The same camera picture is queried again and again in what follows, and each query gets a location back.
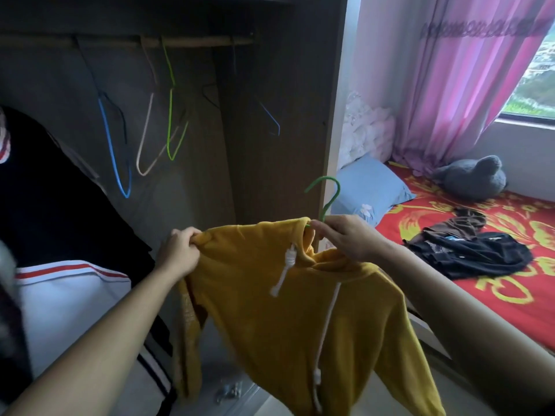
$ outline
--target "curtain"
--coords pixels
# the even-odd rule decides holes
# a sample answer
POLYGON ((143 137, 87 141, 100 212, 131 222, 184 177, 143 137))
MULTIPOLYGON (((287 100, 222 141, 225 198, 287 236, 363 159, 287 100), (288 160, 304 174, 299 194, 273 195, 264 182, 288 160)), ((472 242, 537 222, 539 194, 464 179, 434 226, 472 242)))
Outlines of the curtain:
POLYGON ((462 158, 501 112, 555 19, 555 0, 433 0, 393 159, 417 174, 462 158))

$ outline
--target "wooden rod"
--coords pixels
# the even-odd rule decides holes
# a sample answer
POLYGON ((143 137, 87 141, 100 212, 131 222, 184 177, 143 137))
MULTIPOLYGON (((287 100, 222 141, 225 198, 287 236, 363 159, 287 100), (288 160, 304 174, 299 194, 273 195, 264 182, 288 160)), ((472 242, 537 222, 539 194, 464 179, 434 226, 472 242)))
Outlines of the wooden rod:
MULTIPOLYGON (((79 43, 87 48, 140 48, 140 38, 116 35, 78 35, 79 43)), ((245 36, 164 36, 168 48, 206 48, 250 45, 254 38, 245 36)), ((145 48, 160 48, 160 38, 143 37, 145 48)), ((2 48, 76 48, 71 34, 0 33, 2 48)))

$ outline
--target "yellow hoodie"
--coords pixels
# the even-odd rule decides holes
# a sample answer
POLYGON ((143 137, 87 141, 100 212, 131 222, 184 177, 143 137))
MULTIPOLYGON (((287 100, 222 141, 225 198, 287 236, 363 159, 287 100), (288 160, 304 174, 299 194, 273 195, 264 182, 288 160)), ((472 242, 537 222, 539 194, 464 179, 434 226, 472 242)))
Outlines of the yellow hoodie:
POLYGON ((402 292, 373 264, 335 249, 315 254, 308 222, 195 238, 199 265, 179 282, 178 393, 200 390, 196 344, 207 311, 246 373, 295 416, 349 415, 372 371, 414 415, 444 415, 402 292))

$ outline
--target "black and white striped fabric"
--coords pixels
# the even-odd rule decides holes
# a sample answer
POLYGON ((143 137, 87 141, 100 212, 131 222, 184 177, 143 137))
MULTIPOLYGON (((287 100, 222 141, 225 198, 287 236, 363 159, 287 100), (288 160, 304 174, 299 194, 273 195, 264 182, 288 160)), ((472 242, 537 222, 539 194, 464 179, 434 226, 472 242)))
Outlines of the black and white striped fabric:
MULTIPOLYGON (((153 268, 150 248, 44 127, 0 109, 0 239, 17 262, 33 378, 153 268)), ((171 354, 157 318, 151 334, 171 354)), ((9 379, 9 374, 0 377, 9 379)), ((170 378, 143 348, 112 414, 154 416, 170 378)))

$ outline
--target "person's left hand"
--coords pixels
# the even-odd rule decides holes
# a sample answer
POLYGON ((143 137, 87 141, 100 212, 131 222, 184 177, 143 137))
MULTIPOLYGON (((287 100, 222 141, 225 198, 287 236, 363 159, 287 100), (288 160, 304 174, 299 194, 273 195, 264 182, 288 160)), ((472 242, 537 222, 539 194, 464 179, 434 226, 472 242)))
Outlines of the person's left hand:
POLYGON ((167 274, 175 281, 195 270, 199 262, 200 252, 190 243, 191 237, 200 230, 188 227, 180 231, 174 229, 162 243, 156 257, 156 270, 167 274))

